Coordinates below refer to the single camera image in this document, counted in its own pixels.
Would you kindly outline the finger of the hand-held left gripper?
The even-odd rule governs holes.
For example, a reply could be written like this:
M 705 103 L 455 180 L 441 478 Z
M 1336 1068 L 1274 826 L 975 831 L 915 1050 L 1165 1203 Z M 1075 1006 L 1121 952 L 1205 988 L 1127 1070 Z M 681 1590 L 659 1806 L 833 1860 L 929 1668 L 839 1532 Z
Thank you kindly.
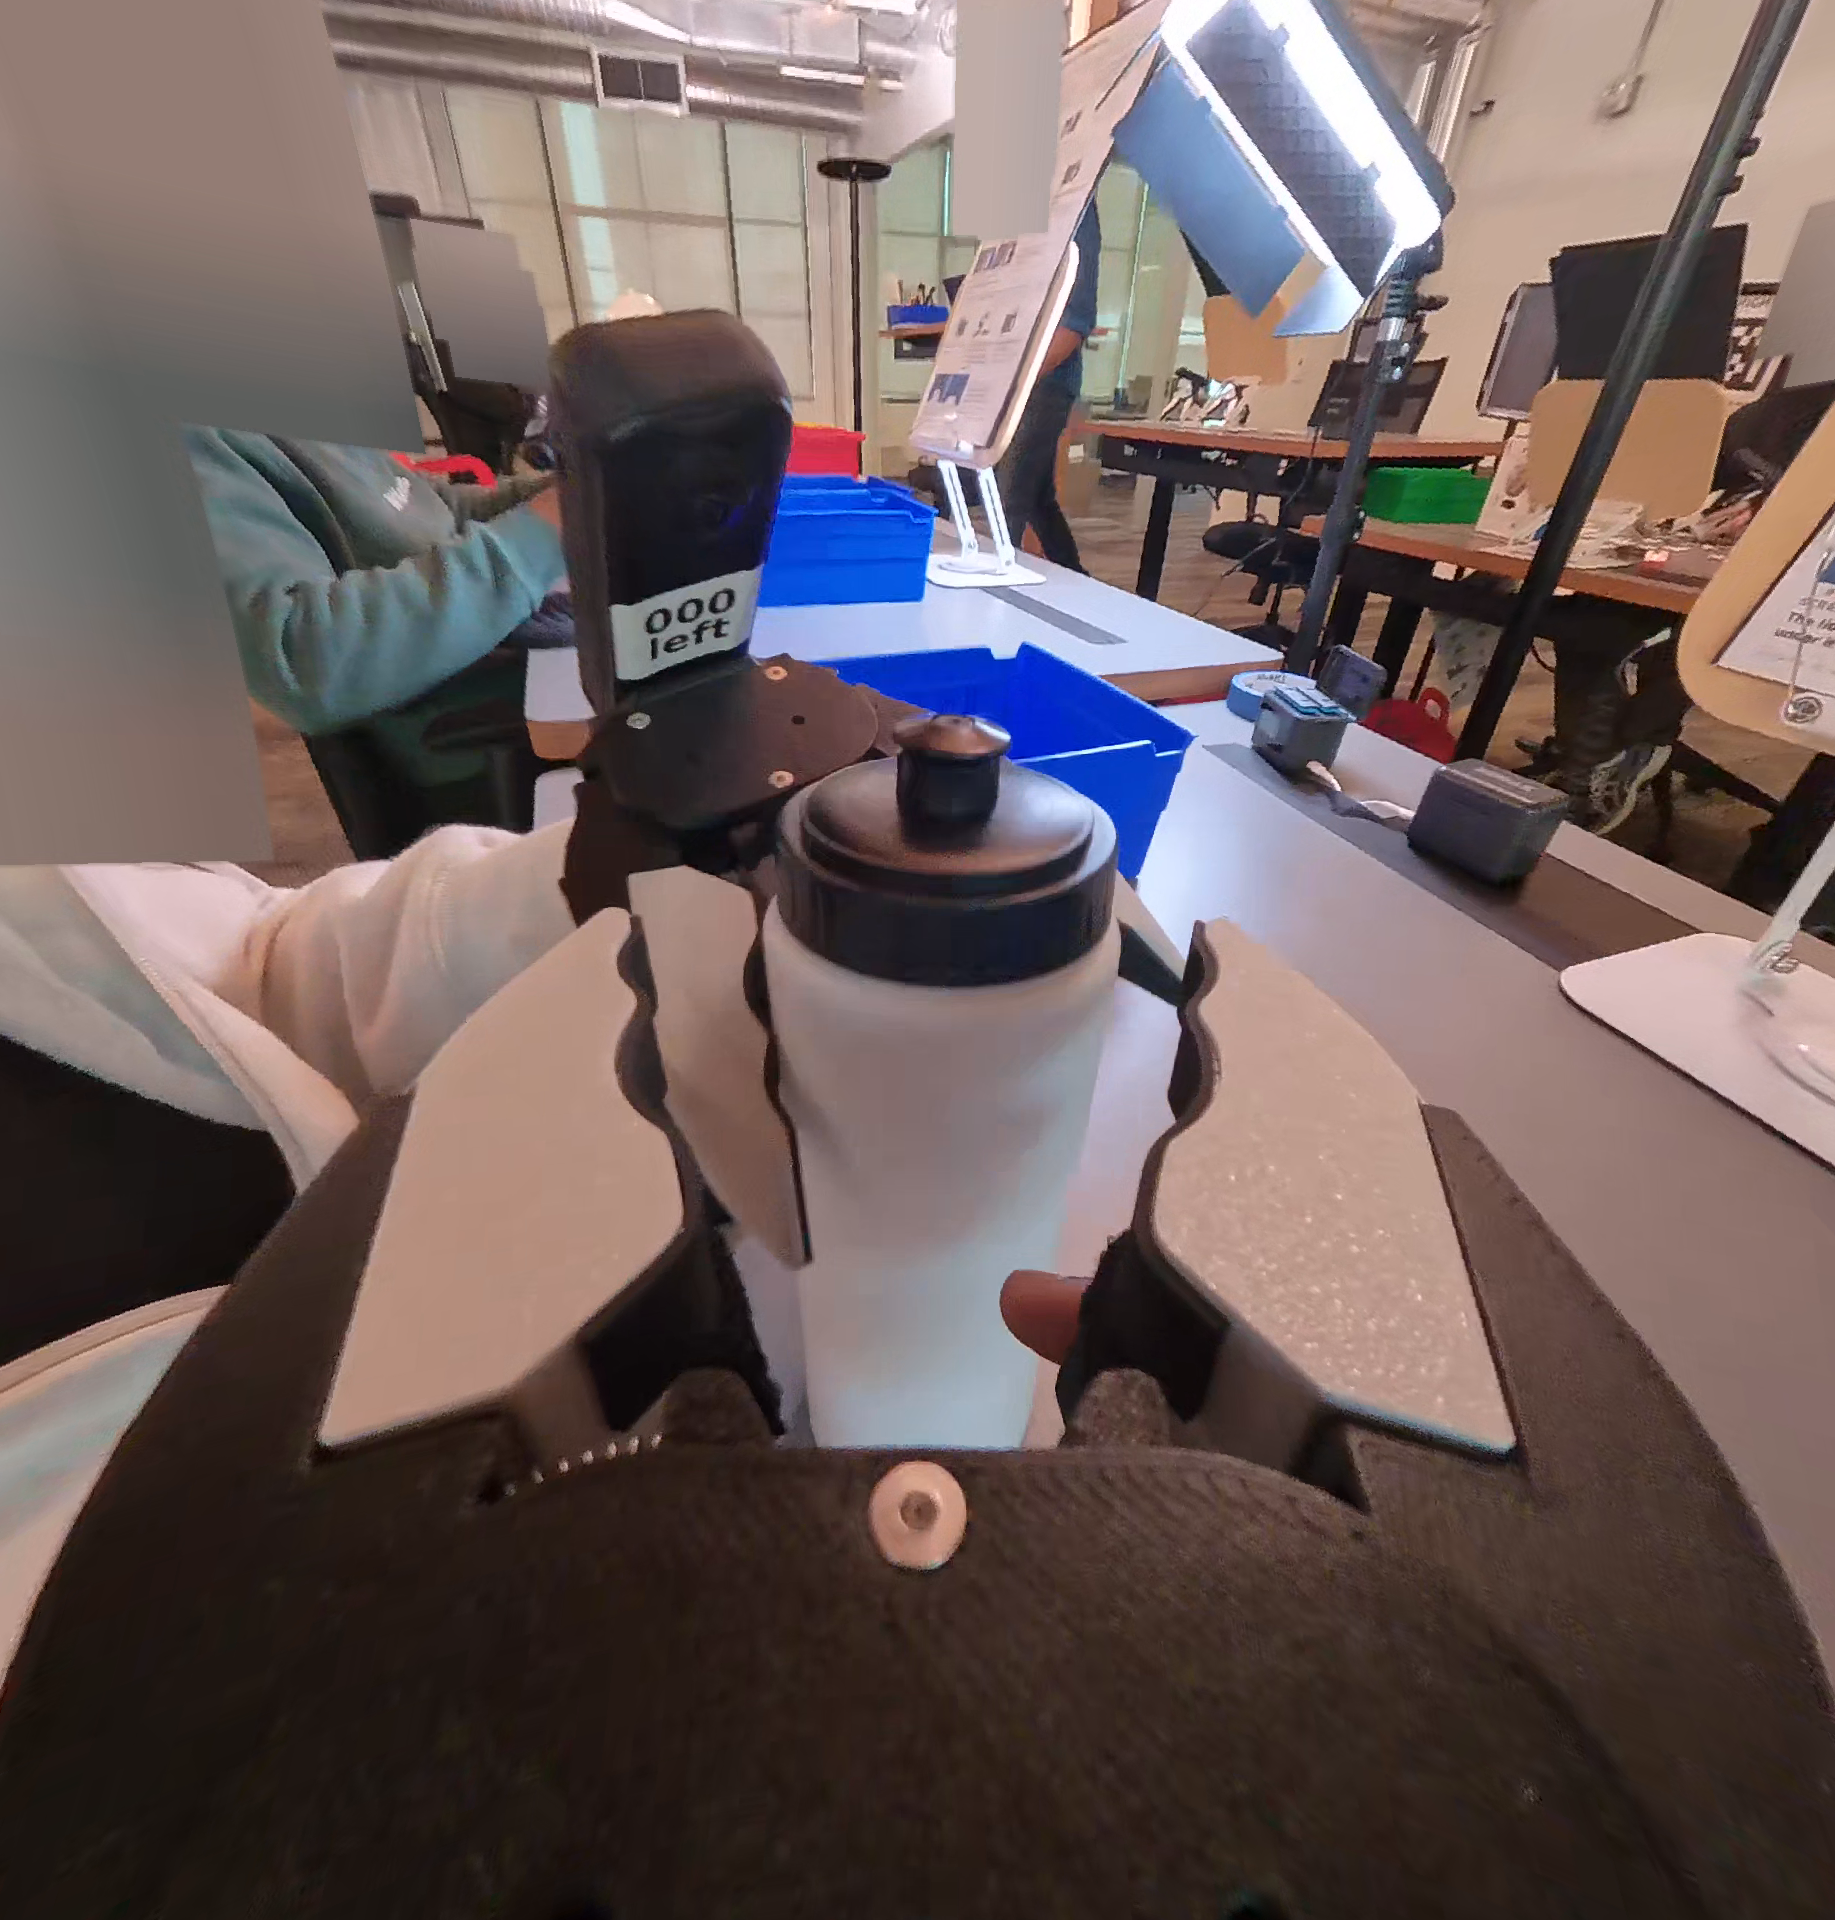
M 1155 925 L 1121 922 L 1113 998 L 1113 1180 L 1135 1189 L 1171 1126 L 1169 1078 L 1181 1040 L 1185 960 Z
M 757 900 L 691 869 L 629 880 L 655 1010 L 665 1110 L 729 1221 L 783 1269 L 809 1256 L 789 1124 L 771 1092 L 773 1038 L 747 974 Z

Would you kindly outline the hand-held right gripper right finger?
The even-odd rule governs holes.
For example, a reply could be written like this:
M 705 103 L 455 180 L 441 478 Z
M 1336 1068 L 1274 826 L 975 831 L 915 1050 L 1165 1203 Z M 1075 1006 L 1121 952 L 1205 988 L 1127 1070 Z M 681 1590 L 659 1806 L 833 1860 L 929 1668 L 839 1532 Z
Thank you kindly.
M 1197 925 L 1135 1246 L 1183 1310 L 1185 1437 L 1294 1471 L 1338 1424 L 1504 1461 L 1516 1431 L 1418 1096 L 1332 998 L 1237 925 Z

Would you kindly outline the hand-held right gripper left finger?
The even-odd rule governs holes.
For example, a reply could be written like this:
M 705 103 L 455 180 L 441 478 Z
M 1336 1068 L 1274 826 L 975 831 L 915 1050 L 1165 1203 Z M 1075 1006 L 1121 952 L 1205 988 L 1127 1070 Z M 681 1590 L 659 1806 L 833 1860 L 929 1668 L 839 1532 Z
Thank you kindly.
M 483 1005 L 403 1113 L 317 1440 L 475 1418 L 533 1471 L 635 1453 L 705 1338 L 705 1215 L 625 1086 L 635 926 L 603 911 Z

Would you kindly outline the white plastic bottle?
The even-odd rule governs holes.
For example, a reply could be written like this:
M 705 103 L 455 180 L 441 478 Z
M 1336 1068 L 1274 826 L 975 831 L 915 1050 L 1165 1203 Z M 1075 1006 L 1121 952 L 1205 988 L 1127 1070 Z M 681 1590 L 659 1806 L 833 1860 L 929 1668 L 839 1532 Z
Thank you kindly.
M 1119 979 L 1113 920 L 1057 973 L 917 988 L 761 925 L 779 1095 L 809 1238 L 807 1421 L 825 1450 L 1009 1450 L 1039 1361 L 1015 1270 L 1055 1261 Z

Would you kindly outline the blue plastic bin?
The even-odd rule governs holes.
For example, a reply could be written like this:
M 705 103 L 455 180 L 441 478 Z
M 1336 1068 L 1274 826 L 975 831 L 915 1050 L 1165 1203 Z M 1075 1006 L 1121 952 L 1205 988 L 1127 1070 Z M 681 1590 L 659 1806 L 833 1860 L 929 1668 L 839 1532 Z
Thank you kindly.
M 847 685 L 1001 726 L 1009 756 L 1093 801 L 1115 824 L 1119 869 L 1137 880 L 1191 747 L 1191 732 L 1087 670 L 1025 642 L 1007 659 L 941 647 L 831 663 Z
M 881 478 L 783 481 L 757 605 L 833 609 L 915 605 L 927 593 L 935 512 Z

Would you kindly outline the person's right hand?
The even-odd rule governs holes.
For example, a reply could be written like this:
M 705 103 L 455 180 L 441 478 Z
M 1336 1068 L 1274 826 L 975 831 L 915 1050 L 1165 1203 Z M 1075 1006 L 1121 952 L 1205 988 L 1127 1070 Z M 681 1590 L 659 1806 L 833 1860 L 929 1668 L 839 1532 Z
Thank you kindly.
M 1073 1349 L 1089 1281 L 1037 1269 L 1013 1270 L 999 1292 L 1007 1332 L 1031 1355 L 1059 1366 Z

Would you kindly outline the dark battery charger case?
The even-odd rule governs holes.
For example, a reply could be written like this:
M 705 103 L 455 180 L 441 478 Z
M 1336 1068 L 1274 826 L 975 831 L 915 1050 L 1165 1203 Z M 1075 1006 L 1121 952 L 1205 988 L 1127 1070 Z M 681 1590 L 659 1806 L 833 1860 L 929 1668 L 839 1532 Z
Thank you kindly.
M 1330 769 L 1354 717 L 1312 685 L 1264 692 L 1250 724 L 1250 750 L 1288 779 L 1308 767 Z

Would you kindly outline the dark cloth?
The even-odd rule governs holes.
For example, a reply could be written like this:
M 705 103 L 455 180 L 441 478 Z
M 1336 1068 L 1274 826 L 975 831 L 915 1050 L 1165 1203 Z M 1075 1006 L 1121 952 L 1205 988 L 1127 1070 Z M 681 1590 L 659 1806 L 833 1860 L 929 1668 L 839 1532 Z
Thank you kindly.
M 229 1285 L 293 1197 L 259 1126 L 185 1114 L 0 1037 L 0 1368 Z

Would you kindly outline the instruction sign on white stand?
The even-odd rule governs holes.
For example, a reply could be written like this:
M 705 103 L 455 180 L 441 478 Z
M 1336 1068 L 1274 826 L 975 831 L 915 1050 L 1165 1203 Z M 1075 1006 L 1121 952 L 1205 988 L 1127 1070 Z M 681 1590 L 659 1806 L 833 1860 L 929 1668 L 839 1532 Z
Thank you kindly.
M 1835 756 L 1835 699 L 1718 665 L 1748 615 L 1835 511 L 1835 404 L 1700 593 L 1678 636 L 1694 706 Z M 1560 973 L 1564 998 L 1835 1168 L 1835 974 L 1794 959 L 1835 874 L 1835 823 L 1754 943 L 1688 935 Z

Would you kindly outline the dark grey box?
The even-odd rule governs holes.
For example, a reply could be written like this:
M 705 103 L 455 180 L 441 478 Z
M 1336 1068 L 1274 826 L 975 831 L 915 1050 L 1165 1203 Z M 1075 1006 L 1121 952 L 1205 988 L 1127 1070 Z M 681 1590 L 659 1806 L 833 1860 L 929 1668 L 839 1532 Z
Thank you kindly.
M 1492 889 L 1522 882 L 1542 859 L 1568 798 L 1486 760 L 1440 767 L 1424 787 L 1406 844 L 1422 859 Z

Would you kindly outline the black office chair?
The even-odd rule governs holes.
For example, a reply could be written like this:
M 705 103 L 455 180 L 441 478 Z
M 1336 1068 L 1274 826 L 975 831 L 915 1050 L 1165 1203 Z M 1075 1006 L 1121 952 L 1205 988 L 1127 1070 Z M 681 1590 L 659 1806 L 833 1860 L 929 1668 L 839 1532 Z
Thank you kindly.
M 1286 588 L 1308 588 L 1318 555 L 1318 541 L 1264 524 L 1262 521 L 1223 521 L 1205 529 L 1201 547 L 1223 562 L 1248 575 L 1254 586 L 1248 602 L 1276 610 Z

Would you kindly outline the wooden workshop desk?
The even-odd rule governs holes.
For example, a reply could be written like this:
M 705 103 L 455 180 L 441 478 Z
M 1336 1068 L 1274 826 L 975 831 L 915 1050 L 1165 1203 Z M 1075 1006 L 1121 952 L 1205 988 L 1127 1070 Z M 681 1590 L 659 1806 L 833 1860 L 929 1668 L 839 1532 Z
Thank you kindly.
M 1556 659 L 1606 657 L 1678 631 L 1726 553 L 1688 547 L 1610 568 L 1570 567 L 1536 625 Z M 1424 612 L 1500 628 L 1528 567 L 1526 555 L 1460 526 L 1366 521 L 1342 555 L 1320 642 L 1348 647 L 1370 597 L 1388 602 L 1370 659 L 1394 689 Z

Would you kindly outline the black light stand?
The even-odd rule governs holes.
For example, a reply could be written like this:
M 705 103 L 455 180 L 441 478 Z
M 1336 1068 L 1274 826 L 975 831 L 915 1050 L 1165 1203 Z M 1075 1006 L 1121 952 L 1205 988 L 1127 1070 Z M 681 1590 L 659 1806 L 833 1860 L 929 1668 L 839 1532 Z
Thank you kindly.
M 1378 318 L 1360 374 L 1360 394 L 1354 404 L 1350 434 L 1336 470 L 1332 499 L 1318 529 L 1312 575 L 1304 586 L 1298 625 L 1282 655 L 1282 666 L 1292 674 L 1308 674 L 1318 653 L 1342 558 L 1354 537 L 1360 484 L 1378 430 L 1384 390 L 1394 383 L 1398 384 L 1408 372 L 1414 344 L 1416 287 L 1440 269 L 1442 238 L 1444 231 L 1438 228 L 1426 243 L 1400 253 L 1380 288 Z

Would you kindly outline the wooden top office desk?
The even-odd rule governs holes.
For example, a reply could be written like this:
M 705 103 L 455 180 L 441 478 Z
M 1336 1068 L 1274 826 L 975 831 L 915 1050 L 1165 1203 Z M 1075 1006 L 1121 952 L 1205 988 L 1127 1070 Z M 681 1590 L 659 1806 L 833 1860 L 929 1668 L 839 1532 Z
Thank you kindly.
M 1292 489 L 1288 468 L 1340 468 L 1348 451 L 1346 440 L 1318 434 L 1151 421 L 1089 421 L 1079 434 L 1097 440 L 1107 472 L 1151 483 L 1133 588 L 1147 602 L 1159 597 L 1177 493 L 1280 499 Z

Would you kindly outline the green plastic bin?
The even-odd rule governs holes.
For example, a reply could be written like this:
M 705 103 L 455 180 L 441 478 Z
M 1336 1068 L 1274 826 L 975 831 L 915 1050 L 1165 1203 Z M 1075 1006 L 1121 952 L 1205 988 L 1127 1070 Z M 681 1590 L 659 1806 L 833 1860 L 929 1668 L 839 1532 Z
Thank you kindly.
M 1360 515 L 1416 526 L 1472 526 L 1490 493 L 1490 477 L 1442 465 L 1372 468 L 1360 490 Z

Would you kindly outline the white panel studio light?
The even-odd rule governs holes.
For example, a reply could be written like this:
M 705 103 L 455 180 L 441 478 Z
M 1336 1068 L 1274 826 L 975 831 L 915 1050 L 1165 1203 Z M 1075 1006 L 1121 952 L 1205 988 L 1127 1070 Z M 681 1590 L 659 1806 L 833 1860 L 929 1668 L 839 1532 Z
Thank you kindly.
M 1215 292 L 1254 320 L 1310 260 L 1272 335 L 1324 337 L 1440 267 L 1452 188 L 1332 7 L 1175 3 L 1153 45 L 1115 154 Z

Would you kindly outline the black tripod stand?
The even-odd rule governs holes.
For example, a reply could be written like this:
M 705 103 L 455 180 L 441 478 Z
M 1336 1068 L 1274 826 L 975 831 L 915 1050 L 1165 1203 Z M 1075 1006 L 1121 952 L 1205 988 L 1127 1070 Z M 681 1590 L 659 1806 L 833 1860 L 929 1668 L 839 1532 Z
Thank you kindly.
M 1594 502 L 1630 408 L 1648 380 L 1668 330 L 1688 296 L 1716 210 L 1740 185 L 1740 166 L 1756 153 L 1756 127 L 1788 60 L 1806 3 L 1760 3 L 1698 145 L 1668 228 L 1654 250 L 1630 317 L 1600 383 L 1600 397 L 1566 470 L 1548 522 L 1528 557 L 1490 663 L 1466 708 L 1456 756 L 1480 760 L 1498 731 L 1506 699 L 1536 636 L 1574 542 Z

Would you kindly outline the printed instruction sheet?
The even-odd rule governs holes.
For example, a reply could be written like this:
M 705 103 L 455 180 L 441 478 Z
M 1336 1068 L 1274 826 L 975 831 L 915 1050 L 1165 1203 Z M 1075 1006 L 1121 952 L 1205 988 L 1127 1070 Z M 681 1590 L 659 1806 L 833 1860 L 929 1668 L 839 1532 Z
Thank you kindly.
M 1724 647 L 1718 665 L 1835 700 L 1835 508 Z

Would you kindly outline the grey framed tablet screen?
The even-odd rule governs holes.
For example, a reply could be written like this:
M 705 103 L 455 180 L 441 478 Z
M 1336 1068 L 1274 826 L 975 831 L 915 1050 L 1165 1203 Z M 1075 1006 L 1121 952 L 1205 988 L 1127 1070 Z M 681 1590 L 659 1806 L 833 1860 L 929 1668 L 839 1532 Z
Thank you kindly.
M 1548 281 L 1520 282 L 1506 299 L 1482 378 L 1480 418 L 1522 423 L 1554 368 L 1554 313 Z

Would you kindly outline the wooden document stand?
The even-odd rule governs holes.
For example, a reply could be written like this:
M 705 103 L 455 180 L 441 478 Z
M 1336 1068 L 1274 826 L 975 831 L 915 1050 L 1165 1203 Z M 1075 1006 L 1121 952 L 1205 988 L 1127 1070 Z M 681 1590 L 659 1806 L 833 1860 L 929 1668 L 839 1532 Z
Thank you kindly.
M 1600 397 L 1598 380 L 1554 378 L 1530 403 L 1522 493 L 1556 501 Z M 1594 504 L 1640 511 L 1650 522 L 1694 516 L 1710 493 L 1730 394 L 1714 380 L 1652 378 L 1640 389 L 1600 477 Z

